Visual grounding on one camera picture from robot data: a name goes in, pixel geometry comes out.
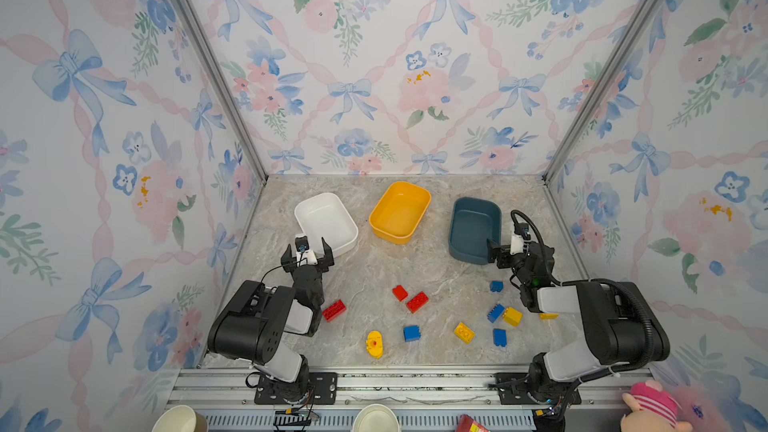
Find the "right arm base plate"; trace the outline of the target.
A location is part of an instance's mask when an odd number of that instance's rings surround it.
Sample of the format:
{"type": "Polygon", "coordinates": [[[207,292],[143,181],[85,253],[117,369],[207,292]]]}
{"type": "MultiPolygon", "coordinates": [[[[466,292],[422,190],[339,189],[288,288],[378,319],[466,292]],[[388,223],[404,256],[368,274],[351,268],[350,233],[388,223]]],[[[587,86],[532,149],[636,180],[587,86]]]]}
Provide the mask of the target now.
{"type": "Polygon", "coordinates": [[[532,378],[528,373],[496,373],[494,389],[502,405],[561,405],[569,382],[553,382],[548,378],[532,378]]]}

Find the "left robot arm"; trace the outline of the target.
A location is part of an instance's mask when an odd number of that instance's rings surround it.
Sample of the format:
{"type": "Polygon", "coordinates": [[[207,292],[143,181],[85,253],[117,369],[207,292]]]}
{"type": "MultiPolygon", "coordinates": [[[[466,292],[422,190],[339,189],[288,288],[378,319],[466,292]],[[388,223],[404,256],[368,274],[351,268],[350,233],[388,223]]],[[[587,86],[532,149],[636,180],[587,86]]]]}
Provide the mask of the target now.
{"type": "Polygon", "coordinates": [[[305,236],[286,248],[280,268],[292,286],[268,286],[247,280],[214,320],[208,334],[209,351],[256,368],[246,377],[257,405],[300,407],[332,405],[338,375],[312,372],[308,359],[283,342],[286,334],[313,336],[325,302],[323,274],[334,265],[333,250],[321,242],[317,256],[305,236]]]}

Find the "dark teal plastic container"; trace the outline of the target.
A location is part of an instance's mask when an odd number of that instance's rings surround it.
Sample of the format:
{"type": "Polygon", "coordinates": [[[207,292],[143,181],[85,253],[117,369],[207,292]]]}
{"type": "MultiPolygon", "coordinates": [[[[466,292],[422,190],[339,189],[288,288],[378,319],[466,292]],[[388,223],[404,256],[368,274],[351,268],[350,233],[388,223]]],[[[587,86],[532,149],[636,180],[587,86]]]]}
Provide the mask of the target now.
{"type": "Polygon", "coordinates": [[[491,263],[488,242],[501,240],[501,209],[491,201],[461,197],[454,203],[449,233],[449,253],[461,262],[491,263]]]}

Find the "yellow lego brick cube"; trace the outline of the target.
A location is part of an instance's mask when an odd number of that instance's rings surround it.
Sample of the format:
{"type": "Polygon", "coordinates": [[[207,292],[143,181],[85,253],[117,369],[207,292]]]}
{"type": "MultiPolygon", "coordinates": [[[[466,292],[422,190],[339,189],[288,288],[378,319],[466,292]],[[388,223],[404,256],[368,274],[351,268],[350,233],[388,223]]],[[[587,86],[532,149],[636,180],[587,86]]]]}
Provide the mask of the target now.
{"type": "Polygon", "coordinates": [[[522,321],[523,313],[513,307],[508,307],[505,309],[502,318],[505,323],[513,327],[518,327],[522,321]]]}

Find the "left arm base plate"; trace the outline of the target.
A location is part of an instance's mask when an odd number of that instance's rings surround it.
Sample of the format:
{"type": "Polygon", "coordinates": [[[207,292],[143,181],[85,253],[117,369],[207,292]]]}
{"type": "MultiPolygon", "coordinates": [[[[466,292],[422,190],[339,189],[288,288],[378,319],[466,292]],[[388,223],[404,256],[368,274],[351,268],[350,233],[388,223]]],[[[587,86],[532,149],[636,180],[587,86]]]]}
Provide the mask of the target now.
{"type": "Polygon", "coordinates": [[[259,373],[257,383],[253,383],[249,375],[246,385],[254,390],[253,402],[256,405],[333,405],[337,397],[338,378],[335,372],[308,372],[300,373],[295,382],[288,383],[259,373]]]}

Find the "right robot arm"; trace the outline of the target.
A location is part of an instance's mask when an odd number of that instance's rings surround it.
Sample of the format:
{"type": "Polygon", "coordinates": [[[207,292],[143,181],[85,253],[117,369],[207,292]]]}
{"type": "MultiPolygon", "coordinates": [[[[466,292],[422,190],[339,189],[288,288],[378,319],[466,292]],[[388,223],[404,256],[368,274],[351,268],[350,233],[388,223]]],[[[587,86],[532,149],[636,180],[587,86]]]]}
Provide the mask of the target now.
{"type": "Polygon", "coordinates": [[[514,253],[487,241],[488,260],[512,272],[522,305],[535,314],[573,314],[582,336],[534,356],[528,372],[498,377],[501,393],[564,406],[579,385],[666,360],[671,342],[639,288],[605,278],[562,282],[552,276],[553,249],[532,242],[514,253]]]}

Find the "white plastic container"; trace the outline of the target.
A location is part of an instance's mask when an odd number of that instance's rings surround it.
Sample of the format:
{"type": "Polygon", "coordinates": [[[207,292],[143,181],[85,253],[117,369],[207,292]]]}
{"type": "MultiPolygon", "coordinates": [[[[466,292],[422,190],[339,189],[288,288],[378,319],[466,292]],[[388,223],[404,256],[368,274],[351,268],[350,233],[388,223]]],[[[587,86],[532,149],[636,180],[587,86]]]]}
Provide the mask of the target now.
{"type": "Polygon", "coordinates": [[[324,192],[303,200],[295,207],[294,216],[318,257],[324,255],[322,240],[334,256],[350,252],[357,243],[358,227],[334,193],[324,192]]]}

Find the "yellow plastic container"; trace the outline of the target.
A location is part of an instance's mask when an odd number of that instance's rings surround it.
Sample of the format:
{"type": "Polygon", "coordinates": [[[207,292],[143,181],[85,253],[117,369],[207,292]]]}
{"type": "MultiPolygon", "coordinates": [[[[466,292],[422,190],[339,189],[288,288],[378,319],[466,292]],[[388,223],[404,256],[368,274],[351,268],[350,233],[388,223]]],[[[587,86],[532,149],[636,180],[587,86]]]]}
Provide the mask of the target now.
{"type": "Polygon", "coordinates": [[[394,182],[371,212],[369,225],[377,237],[405,245],[421,223],[431,199],[431,193],[420,186],[394,182]]]}

